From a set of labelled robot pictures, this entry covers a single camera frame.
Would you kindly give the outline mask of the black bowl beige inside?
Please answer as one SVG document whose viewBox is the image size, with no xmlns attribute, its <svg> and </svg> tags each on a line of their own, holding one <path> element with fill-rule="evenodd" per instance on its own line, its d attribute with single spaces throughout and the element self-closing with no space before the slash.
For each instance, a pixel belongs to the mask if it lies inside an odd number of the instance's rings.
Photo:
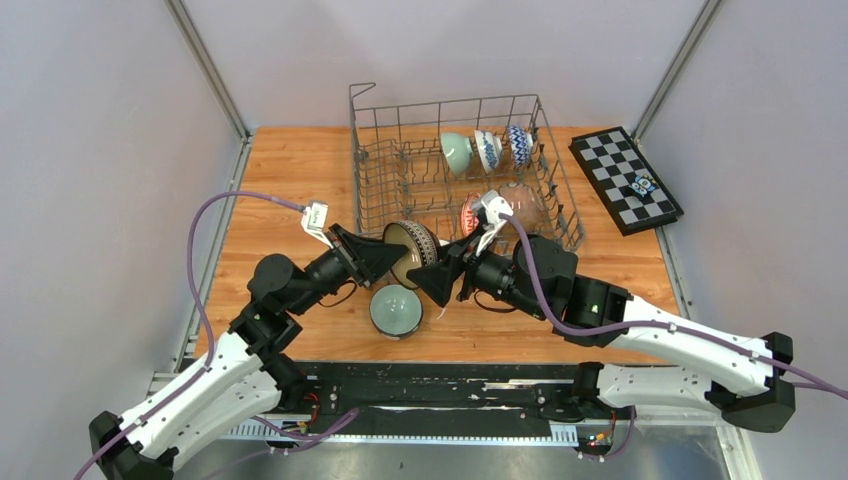
<svg viewBox="0 0 848 480">
<path fill-rule="evenodd" d="M 408 252 L 391 268 L 394 279 L 403 287 L 416 290 L 418 286 L 408 278 L 409 271 L 433 265 L 439 261 L 440 243 L 435 234 L 425 225 L 398 220 L 389 223 L 383 230 L 382 240 L 387 244 L 406 246 Z"/>
</svg>

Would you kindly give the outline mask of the orange floral pattern bowl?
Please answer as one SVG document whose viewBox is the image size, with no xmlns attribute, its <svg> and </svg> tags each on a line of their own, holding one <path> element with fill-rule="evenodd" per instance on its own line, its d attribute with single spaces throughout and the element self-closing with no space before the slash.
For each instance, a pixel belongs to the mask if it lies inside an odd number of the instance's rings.
<svg viewBox="0 0 848 480">
<path fill-rule="evenodd" d="M 473 209 L 473 205 L 481 198 L 478 192 L 471 192 L 467 195 L 460 209 L 459 225 L 461 227 L 462 237 L 470 235 L 479 225 L 479 219 Z"/>
</svg>

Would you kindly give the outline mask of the clear glass bowl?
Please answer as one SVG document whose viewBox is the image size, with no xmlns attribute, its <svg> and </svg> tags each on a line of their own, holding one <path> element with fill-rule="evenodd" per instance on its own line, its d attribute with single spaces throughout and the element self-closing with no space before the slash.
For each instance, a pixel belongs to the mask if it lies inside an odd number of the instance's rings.
<svg viewBox="0 0 848 480">
<path fill-rule="evenodd" d="M 501 185 L 498 193 L 507 201 L 513 211 L 512 216 L 526 232 L 536 232 L 541 228 L 546 207 L 534 188 L 511 182 Z"/>
</svg>

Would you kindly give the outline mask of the blue floral pattern bowl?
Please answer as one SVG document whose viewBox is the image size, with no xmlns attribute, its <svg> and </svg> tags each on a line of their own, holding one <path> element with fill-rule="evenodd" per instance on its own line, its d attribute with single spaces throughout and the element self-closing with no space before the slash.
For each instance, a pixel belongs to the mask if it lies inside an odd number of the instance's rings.
<svg viewBox="0 0 848 480">
<path fill-rule="evenodd" d="M 475 130 L 474 143 L 484 173 L 493 173 L 500 166 L 502 160 L 501 138 L 492 131 Z"/>
</svg>

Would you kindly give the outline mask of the blue zigzag pattern bowl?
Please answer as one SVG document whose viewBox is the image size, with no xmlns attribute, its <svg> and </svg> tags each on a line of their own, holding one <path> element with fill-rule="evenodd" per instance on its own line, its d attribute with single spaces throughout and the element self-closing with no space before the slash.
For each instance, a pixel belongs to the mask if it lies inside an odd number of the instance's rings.
<svg viewBox="0 0 848 480">
<path fill-rule="evenodd" d="M 532 134 L 518 125 L 508 125 L 505 133 L 510 143 L 513 164 L 516 168 L 523 167 L 532 158 Z"/>
</svg>

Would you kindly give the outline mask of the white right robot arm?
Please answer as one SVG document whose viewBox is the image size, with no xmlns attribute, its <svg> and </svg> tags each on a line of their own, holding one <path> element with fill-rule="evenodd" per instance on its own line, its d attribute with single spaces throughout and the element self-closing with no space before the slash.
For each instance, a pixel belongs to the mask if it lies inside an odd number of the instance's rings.
<svg viewBox="0 0 848 480">
<path fill-rule="evenodd" d="M 438 262 L 408 272 L 436 304 L 485 292 L 511 308 L 548 320 L 553 332 L 585 347 L 630 349 L 666 360 L 659 367 L 584 362 L 568 405 L 584 417 L 603 410 L 668 406 L 702 410 L 759 433 L 781 431 L 796 411 L 795 389 L 782 376 L 792 340 L 726 334 L 664 311 L 626 289 L 577 274 L 578 257 L 530 234 L 511 257 L 478 251 L 483 231 L 440 248 Z"/>
</svg>

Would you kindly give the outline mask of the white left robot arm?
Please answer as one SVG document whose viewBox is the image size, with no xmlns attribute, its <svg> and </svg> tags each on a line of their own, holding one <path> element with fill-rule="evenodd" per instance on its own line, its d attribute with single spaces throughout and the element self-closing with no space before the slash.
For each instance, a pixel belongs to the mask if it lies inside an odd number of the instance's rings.
<svg viewBox="0 0 848 480">
<path fill-rule="evenodd" d="M 171 479 L 221 435 L 277 408 L 298 411 L 306 377 L 284 349 L 301 332 L 298 315 L 347 282 L 369 286 L 407 246 L 351 234 L 337 224 L 329 248 L 305 268 L 264 257 L 248 283 L 249 303 L 208 352 L 151 398 L 89 425 L 95 462 L 108 479 Z"/>
</svg>

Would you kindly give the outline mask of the black bowl pale green inside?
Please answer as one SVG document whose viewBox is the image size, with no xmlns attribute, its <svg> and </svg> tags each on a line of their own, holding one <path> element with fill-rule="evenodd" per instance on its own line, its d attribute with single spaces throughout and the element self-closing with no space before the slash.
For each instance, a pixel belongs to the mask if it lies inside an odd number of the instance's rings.
<svg viewBox="0 0 848 480">
<path fill-rule="evenodd" d="M 423 306 L 414 291 L 402 285 L 386 285 L 373 295 L 369 315 L 372 325 L 381 335 L 401 340 L 419 329 Z"/>
</svg>

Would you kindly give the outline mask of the black white checkerboard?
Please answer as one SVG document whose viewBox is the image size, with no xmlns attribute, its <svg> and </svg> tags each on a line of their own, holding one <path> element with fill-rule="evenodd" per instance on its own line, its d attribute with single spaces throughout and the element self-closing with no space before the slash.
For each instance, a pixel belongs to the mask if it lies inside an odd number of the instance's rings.
<svg viewBox="0 0 848 480">
<path fill-rule="evenodd" d="M 624 127 L 576 136 L 569 150 L 622 235 L 674 223 L 684 214 Z M 629 188 L 637 175 L 650 175 L 659 185 L 647 199 Z"/>
</svg>

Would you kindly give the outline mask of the small blue owl figure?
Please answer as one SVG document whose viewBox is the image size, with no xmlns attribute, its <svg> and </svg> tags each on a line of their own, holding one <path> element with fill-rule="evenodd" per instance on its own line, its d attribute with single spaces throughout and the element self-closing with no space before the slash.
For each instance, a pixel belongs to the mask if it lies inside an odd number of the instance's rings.
<svg viewBox="0 0 848 480">
<path fill-rule="evenodd" d="M 629 184 L 629 188 L 640 199 L 647 199 L 659 188 L 659 185 L 650 175 L 637 175 Z"/>
</svg>

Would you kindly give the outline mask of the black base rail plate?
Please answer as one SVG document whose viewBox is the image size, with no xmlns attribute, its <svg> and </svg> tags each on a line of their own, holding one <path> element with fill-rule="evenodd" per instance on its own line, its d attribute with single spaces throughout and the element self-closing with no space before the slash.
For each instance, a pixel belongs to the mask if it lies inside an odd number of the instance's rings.
<svg viewBox="0 0 848 480">
<path fill-rule="evenodd" d="M 343 433 L 368 440 L 536 440 L 552 437 L 559 423 L 654 410 L 717 417 L 726 398 L 684 367 L 298 362 L 279 373 L 241 375 L 194 413 L 170 410 L 150 426 L 181 454 L 243 425 L 274 434 L 272 420 L 305 419 L 322 432 L 349 411 L 356 417 Z"/>
</svg>

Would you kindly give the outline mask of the left aluminium frame post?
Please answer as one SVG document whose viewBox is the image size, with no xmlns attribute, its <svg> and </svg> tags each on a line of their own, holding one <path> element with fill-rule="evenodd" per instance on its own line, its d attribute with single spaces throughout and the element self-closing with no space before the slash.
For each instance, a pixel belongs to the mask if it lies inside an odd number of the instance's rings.
<svg viewBox="0 0 848 480">
<path fill-rule="evenodd" d="M 241 115 L 235 100 L 229 92 L 219 69 L 203 41 L 202 35 L 196 26 L 188 6 L 182 0 L 165 0 L 177 28 L 187 43 L 189 50 L 194 56 L 202 74 L 206 78 L 211 91 L 218 104 L 222 108 L 226 119 L 233 128 L 235 134 L 242 143 L 247 143 L 251 137 L 250 128 Z"/>
</svg>

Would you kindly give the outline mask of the aluminium frame post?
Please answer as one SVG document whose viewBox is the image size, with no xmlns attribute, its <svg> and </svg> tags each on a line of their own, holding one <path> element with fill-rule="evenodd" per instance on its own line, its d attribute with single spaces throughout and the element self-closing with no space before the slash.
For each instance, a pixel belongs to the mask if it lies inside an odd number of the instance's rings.
<svg viewBox="0 0 848 480">
<path fill-rule="evenodd" d="M 189 50 L 194 56 L 202 74 L 206 78 L 211 91 L 218 104 L 222 108 L 226 119 L 233 128 L 235 134 L 242 143 L 247 143 L 251 137 L 250 128 L 241 115 L 235 100 L 229 92 L 219 69 L 203 41 L 202 35 L 196 26 L 188 6 L 182 0 L 165 0 L 177 28 L 187 43 Z"/>
<path fill-rule="evenodd" d="M 696 48 L 701 43 L 702 38 L 723 5 L 723 0 L 706 0 L 702 2 L 700 9 L 680 45 L 677 47 L 668 67 L 665 69 L 632 131 L 632 137 L 637 143 L 641 143 L 646 137 L 678 78 L 684 72 Z"/>
</svg>

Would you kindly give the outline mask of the right aluminium frame post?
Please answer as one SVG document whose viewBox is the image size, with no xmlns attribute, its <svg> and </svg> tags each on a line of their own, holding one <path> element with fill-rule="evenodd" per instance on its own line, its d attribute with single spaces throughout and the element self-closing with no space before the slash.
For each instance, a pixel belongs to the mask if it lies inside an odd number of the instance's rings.
<svg viewBox="0 0 848 480">
<path fill-rule="evenodd" d="M 723 0 L 706 0 L 702 2 L 700 9 L 680 45 L 677 47 L 668 67 L 665 69 L 632 131 L 632 137 L 637 143 L 641 143 L 646 137 L 678 78 L 684 72 L 696 48 L 701 43 L 702 38 L 723 5 Z"/>
</svg>

